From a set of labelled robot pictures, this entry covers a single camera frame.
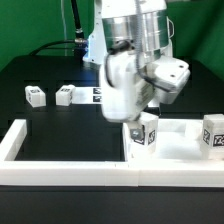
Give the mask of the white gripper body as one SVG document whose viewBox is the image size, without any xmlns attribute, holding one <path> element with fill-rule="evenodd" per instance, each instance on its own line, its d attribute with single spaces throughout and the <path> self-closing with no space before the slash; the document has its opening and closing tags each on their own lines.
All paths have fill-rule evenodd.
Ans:
<svg viewBox="0 0 224 224">
<path fill-rule="evenodd" d="M 135 54 L 123 52 L 106 56 L 100 68 L 99 83 L 101 110 L 108 121 L 134 121 L 150 101 L 172 104 L 190 75 L 186 62 L 169 56 L 161 56 L 151 63 L 140 57 L 140 70 L 155 84 L 138 75 Z"/>
</svg>

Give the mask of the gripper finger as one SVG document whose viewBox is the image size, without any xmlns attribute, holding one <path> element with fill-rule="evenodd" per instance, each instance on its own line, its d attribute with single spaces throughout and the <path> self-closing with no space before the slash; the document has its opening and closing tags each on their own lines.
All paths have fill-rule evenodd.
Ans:
<svg viewBox="0 0 224 224">
<path fill-rule="evenodd" d="M 133 140 L 141 140 L 143 134 L 143 126 L 138 121 L 130 123 L 130 136 Z"/>
</svg>

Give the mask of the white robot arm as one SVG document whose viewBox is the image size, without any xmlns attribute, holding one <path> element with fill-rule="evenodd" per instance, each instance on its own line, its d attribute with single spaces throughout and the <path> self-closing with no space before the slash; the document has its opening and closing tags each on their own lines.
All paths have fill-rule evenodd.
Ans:
<svg viewBox="0 0 224 224">
<path fill-rule="evenodd" d="M 94 0 L 84 61 L 99 67 L 103 116 L 127 124 L 134 140 L 146 135 L 149 102 L 173 103 L 190 75 L 173 57 L 171 26 L 165 0 Z"/>
</svg>

